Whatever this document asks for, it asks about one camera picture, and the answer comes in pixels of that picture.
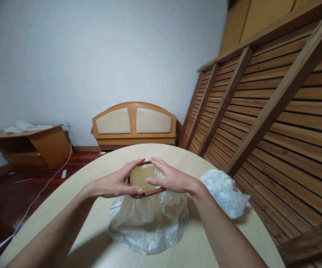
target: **tabletop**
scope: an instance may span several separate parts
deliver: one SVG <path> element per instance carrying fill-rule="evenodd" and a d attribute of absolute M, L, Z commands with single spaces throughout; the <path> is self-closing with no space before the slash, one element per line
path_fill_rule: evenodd
<path fill-rule="evenodd" d="M 28 137 L 43 131 L 51 130 L 56 127 L 60 127 L 62 125 L 52 125 L 52 128 L 48 128 L 45 130 L 35 130 L 35 131 L 24 131 L 22 133 L 6 133 L 4 130 L 0 130 L 0 138 L 18 138 L 18 137 Z"/>
<path fill-rule="evenodd" d="M 152 156 L 198 179 L 215 168 L 189 151 L 165 144 L 138 144 L 110 152 L 76 172 L 40 205 L 3 252 L 0 267 L 5 267 L 87 183 L 118 170 L 128 161 L 149 160 Z M 150 256 L 130 251 L 108 236 L 109 208 L 113 200 L 96 200 L 62 267 L 218 267 L 191 198 L 187 200 L 190 221 L 181 241 Z M 269 267 L 285 267 L 268 231 L 249 203 L 243 216 L 234 222 Z"/>

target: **power cord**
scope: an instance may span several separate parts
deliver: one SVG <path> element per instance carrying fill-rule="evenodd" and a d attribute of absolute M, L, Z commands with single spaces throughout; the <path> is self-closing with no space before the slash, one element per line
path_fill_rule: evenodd
<path fill-rule="evenodd" d="M 71 134 L 73 135 L 73 137 L 74 137 L 74 140 L 75 140 L 75 136 L 74 136 L 74 134 L 73 134 L 73 132 L 72 132 L 72 130 L 70 129 L 70 127 L 68 126 L 68 128 L 69 128 L 69 130 L 70 130 L 70 132 L 71 132 Z M 20 228 L 20 226 L 22 225 L 22 223 L 23 223 L 23 221 L 26 219 L 26 217 L 27 217 L 27 215 L 28 215 L 28 212 L 29 212 L 29 210 L 30 210 L 30 208 L 33 206 L 33 204 L 38 200 L 38 198 L 41 196 L 41 193 L 45 190 L 45 188 L 47 188 L 48 187 L 48 184 L 51 182 L 51 180 L 52 179 L 54 179 L 54 177 L 68 164 L 68 162 L 69 162 L 69 160 L 70 160 L 70 157 L 72 156 L 72 151 L 73 151 L 73 148 L 72 148 L 72 142 L 70 142 L 70 152 L 69 152 L 69 157 L 68 157 L 68 160 L 67 160 L 67 162 L 65 162 L 65 164 L 53 175 L 53 177 L 50 179 L 50 180 L 48 180 L 48 182 L 47 182 L 47 184 L 44 186 L 44 188 L 38 193 L 38 195 L 37 195 L 37 197 L 36 197 L 36 199 L 29 205 L 29 207 L 28 207 L 28 209 L 27 209 L 27 212 L 26 212 L 26 214 L 24 214 L 24 216 L 23 216 L 23 219 L 21 220 L 21 222 L 18 224 L 18 226 L 17 226 L 17 228 L 16 228 L 16 230 L 15 230 L 15 232 L 13 233 L 13 236 L 12 236 L 12 239 L 15 237 L 15 235 L 17 234 L 17 232 L 19 231 L 19 228 Z"/>

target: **wooden headboard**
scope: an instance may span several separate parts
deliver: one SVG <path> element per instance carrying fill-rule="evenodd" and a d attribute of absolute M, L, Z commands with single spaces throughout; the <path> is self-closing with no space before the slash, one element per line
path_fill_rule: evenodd
<path fill-rule="evenodd" d="M 151 103 L 120 103 L 92 121 L 92 133 L 104 150 L 139 143 L 175 144 L 176 116 Z"/>

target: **dark wooden floor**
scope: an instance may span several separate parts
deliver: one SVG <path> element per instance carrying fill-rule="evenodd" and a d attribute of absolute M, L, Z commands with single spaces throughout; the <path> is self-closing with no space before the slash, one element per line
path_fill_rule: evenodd
<path fill-rule="evenodd" d="M 100 157 L 98 152 L 83 152 L 74 154 L 66 167 L 66 178 L 61 178 L 61 172 L 49 183 L 48 187 L 42 192 L 39 199 L 31 207 L 24 222 L 33 212 L 43 203 L 43 201 L 65 180 L 75 172 L 86 166 L 93 160 Z M 43 189 L 48 180 L 63 166 L 64 163 L 55 169 L 39 168 L 16 168 L 13 174 L 0 176 L 0 243 L 14 233 L 15 228 L 22 220 L 28 206 L 36 198 L 39 191 Z M 14 183 L 26 179 L 33 179 L 25 182 Z M 0 254 L 8 245 L 5 244 L 0 249 Z"/>

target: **clear plastic bag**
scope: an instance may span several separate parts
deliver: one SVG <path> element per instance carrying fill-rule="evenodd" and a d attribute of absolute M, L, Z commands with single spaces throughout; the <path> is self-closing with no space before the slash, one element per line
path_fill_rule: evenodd
<path fill-rule="evenodd" d="M 242 216 L 250 196 L 236 191 L 235 181 L 218 169 L 211 169 L 201 176 L 213 198 L 231 219 Z"/>
<path fill-rule="evenodd" d="M 152 166 L 149 164 L 134 169 L 130 175 L 131 185 L 136 183 L 143 191 L 155 189 L 146 184 L 146 178 L 164 179 L 165 176 Z M 157 254 L 181 240 L 188 220 L 187 197 L 184 194 L 164 191 L 140 199 L 125 195 L 115 198 L 110 207 L 108 234 L 132 251 L 144 255 Z"/>

